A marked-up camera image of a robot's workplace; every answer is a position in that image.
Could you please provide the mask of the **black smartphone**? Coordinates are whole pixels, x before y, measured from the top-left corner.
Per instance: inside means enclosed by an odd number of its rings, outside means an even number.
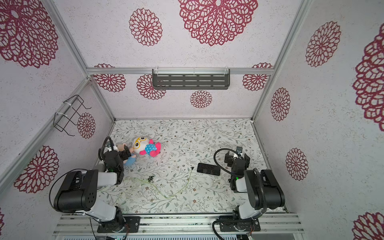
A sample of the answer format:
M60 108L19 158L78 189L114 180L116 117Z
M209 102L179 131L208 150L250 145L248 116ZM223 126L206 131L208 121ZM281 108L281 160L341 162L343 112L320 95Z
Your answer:
M217 165L199 163L197 167L197 172L201 174L220 176L221 169Z

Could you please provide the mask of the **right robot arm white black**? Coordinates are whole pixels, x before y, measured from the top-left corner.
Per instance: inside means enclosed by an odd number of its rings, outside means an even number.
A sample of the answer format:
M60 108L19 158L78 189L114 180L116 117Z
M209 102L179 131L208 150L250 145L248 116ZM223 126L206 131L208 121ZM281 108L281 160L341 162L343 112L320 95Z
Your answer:
M231 217L224 216L220 223L222 232L259 231L258 218L267 209L276 209L285 204L284 193L271 170L249 170L250 157L238 151L236 154L227 152L225 163L231 168L230 188L234 193L246 193L247 200L233 210Z

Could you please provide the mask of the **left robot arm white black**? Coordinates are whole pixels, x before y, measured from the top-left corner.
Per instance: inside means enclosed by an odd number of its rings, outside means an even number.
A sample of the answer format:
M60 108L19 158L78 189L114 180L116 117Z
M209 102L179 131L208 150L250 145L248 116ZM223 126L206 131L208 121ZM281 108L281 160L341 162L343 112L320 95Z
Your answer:
M105 172L75 169L67 172L51 207L65 214L81 214L96 220L102 233L130 231L122 210L98 199L100 187L120 185L124 178L124 164L135 159L133 149L121 150L122 145L102 154Z

